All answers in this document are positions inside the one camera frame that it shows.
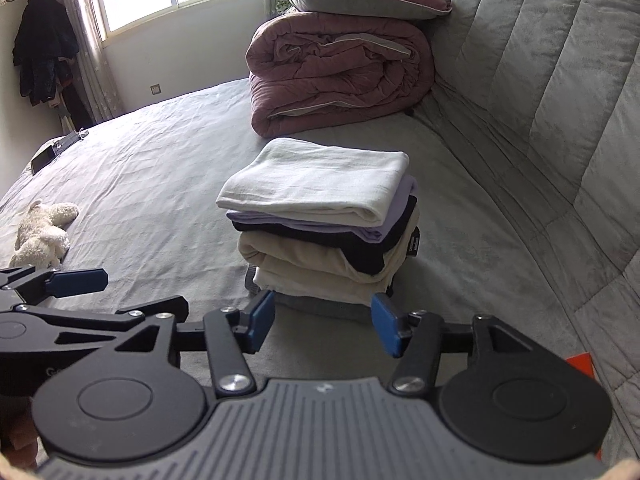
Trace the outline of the person's left hand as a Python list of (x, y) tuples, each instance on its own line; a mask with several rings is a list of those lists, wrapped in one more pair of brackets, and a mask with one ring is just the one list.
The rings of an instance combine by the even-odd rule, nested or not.
[(1, 397), (1, 456), (20, 469), (37, 466), (38, 434), (32, 421), (32, 400)]

